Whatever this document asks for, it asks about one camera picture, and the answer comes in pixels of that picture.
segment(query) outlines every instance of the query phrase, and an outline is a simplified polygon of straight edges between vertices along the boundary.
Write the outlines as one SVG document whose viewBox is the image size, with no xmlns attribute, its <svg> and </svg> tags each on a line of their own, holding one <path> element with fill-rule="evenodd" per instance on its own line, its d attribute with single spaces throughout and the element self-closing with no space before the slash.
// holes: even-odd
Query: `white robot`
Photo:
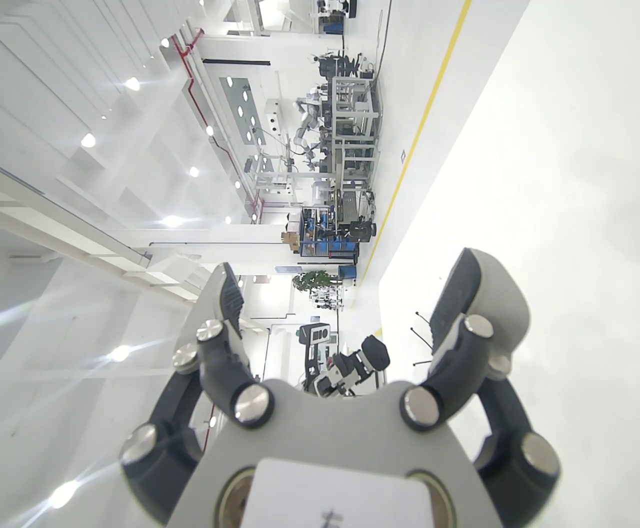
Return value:
<svg viewBox="0 0 640 528">
<path fill-rule="evenodd" d="M 298 97 L 293 106 L 302 115 L 300 126 L 296 130 L 296 135 L 293 138 L 293 144 L 302 148 L 307 158 L 306 163 L 309 170 L 315 170 L 316 164 L 313 162 L 313 158 L 315 158 L 314 149 L 317 148 L 320 143 L 313 143 L 309 146 L 304 136 L 309 130 L 315 129 L 318 126 L 318 116 L 322 107 L 320 91 L 314 86 L 309 90 L 306 97 Z"/>
</svg>

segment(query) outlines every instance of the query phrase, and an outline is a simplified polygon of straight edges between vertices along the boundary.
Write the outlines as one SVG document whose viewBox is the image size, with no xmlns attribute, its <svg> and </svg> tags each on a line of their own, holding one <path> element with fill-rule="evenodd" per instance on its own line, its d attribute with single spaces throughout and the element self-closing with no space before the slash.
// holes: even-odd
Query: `white floor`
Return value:
<svg viewBox="0 0 640 528">
<path fill-rule="evenodd" d="M 379 215 L 433 84 L 433 75 L 420 72 L 420 51 L 444 54 L 428 45 L 434 28 L 412 5 L 416 16 L 392 22 L 384 59 L 381 150 L 392 152 L 376 179 Z M 563 480 L 536 525 L 637 525 L 640 3 L 531 0 L 482 91 L 479 79 L 491 61 L 485 57 L 480 68 L 469 47 L 488 45 L 477 32 L 493 19 L 474 12 L 488 6 L 472 2 L 354 309 L 341 323 L 352 340 L 375 330 L 380 283 L 388 378 L 419 381 L 426 370 L 412 362 L 429 351 L 409 331 L 415 311 L 430 315 L 464 246 L 494 254 L 532 313 L 511 379 L 563 463 Z M 451 31 L 450 21 L 442 32 Z M 401 54 L 410 44 L 407 70 Z M 482 94 L 467 119 L 461 107 L 471 110 L 476 89 Z M 455 141 L 458 125 L 464 127 Z M 366 254 L 362 261 L 366 266 Z M 488 431 L 475 404 L 455 418 L 454 429 L 470 456 Z"/>
</svg>

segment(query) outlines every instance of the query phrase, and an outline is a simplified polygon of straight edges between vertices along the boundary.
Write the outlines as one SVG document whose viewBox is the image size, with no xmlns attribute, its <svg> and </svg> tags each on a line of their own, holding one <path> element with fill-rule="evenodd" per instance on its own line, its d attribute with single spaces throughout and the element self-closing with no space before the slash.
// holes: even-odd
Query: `electrical box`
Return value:
<svg viewBox="0 0 640 528">
<path fill-rule="evenodd" d="M 282 135 L 282 118 L 277 99 L 267 99 L 264 105 L 264 122 L 262 123 L 262 128 L 274 136 Z"/>
</svg>

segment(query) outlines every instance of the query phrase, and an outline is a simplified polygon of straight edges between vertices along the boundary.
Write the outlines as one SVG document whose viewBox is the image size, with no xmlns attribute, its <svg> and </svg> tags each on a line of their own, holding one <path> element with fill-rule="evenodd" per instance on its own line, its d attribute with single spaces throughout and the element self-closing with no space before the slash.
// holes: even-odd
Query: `yellow floor line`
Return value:
<svg viewBox="0 0 640 528">
<path fill-rule="evenodd" d="M 400 173 L 400 178 L 398 178 L 398 182 L 396 184 L 396 188 L 394 190 L 393 195 L 391 196 L 391 202 L 389 203 L 389 207 L 387 209 L 387 213 L 385 214 L 385 218 L 382 221 L 382 224 L 378 228 L 378 234 L 376 236 L 376 242 L 373 245 L 373 251 L 371 252 L 371 256 L 369 257 L 369 261 L 367 262 L 367 267 L 364 269 L 364 273 L 362 274 L 362 278 L 358 280 L 358 285 L 356 287 L 356 296 L 351 303 L 351 308 L 355 306 L 356 300 L 358 299 L 358 291 L 360 291 L 360 287 L 364 282 L 365 277 L 367 276 L 367 272 L 369 270 L 369 266 L 371 265 L 371 261 L 373 260 L 373 255 L 376 253 L 376 249 L 378 247 L 378 243 L 380 242 L 380 238 L 382 237 L 382 233 L 385 230 L 385 225 L 387 225 L 387 220 L 389 218 L 389 213 L 391 213 L 391 209 L 394 206 L 394 202 L 396 201 L 396 197 L 398 191 L 400 190 L 400 185 L 404 180 L 404 175 L 406 174 L 407 169 L 409 168 L 409 164 L 411 163 L 411 159 L 413 157 L 413 153 L 415 152 L 415 147 L 418 145 L 418 140 L 420 139 L 420 134 L 422 133 L 422 129 L 424 128 L 424 124 L 431 112 L 431 107 L 433 106 L 433 101 L 436 99 L 436 95 L 438 94 L 438 90 L 440 89 L 440 85 L 442 84 L 442 78 L 444 77 L 445 71 L 447 71 L 447 66 L 449 66 L 449 60 L 451 59 L 451 54 L 453 53 L 454 48 L 456 47 L 456 42 L 458 41 L 458 37 L 460 35 L 460 31 L 462 30 L 462 26 L 465 23 L 465 19 L 467 18 L 467 13 L 469 8 L 471 7 L 472 0 L 465 0 L 464 5 L 462 6 L 462 11 L 458 15 L 458 21 L 456 23 L 456 27 L 453 30 L 453 34 L 451 35 L 451 39 L 449 40 L 449 47 L 447 48 L 447 52 L 444 54 L 444 59 L 442 60 L 442 64 L 440 65 L 440 71 L 438 72 L 438 76 L 436 77 L 436 81 L 431 89 L 431 95 L 429 96 L 429 100 L 427 101 L 427 106 L 424 108 L 424 112 L 422 112 L 422 118 L 420 119 L 420 124 L 418 125 L 418 129 L 413 137 L 413 142 L 411 144 L 411 148 L 409 149 L 409 153 L 406 155 L 406 159 L 404 160 L 404 166 L 402 168 L 402 172 Z"/>
</svg>

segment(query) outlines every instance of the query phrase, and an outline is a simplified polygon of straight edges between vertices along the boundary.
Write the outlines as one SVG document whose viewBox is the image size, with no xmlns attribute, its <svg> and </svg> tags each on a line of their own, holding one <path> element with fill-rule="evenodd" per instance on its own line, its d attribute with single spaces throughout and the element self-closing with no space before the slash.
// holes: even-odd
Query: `light fixture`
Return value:
<svg viewBox="0 0 640 528">
<path fill-rule="evenodd" d="M 164 225 L 166 225 L 167 227 L 173 229 L 175 227 L 178 227 L 180 225 L 182 225 L 184 223 L 184 218 L 180 218 L 179 216 L 174 216 L 174 215 L 169 215 L 167 216 L 162 223 Z"/>
<path fill-rule="evenodd" d="M 82 141 L 80 141 L 80 145 L 82 145 L 84 148 L 91 148 L 95 145 L 95 136 L 89 132 L 84 138 L 82 138 Z"/>
<path fill-rule="evenodd" d="M 71 500 L 79 487 L 80 483 L 77 481 L 65 482 L 58 486 L 49 497 L 49 507 L 54 509 L 62 508 Z"/>
<path fill-rule="evenodd" d="M 109 354 L 109 359 L 116 363 L 120 363 L 129 357 L 131 354 L 131 347 L 129 345 L 120 345 L 114 348 Z"/>
<path fill-rule="evenodd" d="M 124 85 L 128 89 L 133 90 L 134 92 L 137 92 L 140 89 L 140 81 L 137 80 L 135 77 L 131 77 L 130 79 L 127 79 L 124 82 Z"/>
</svg>

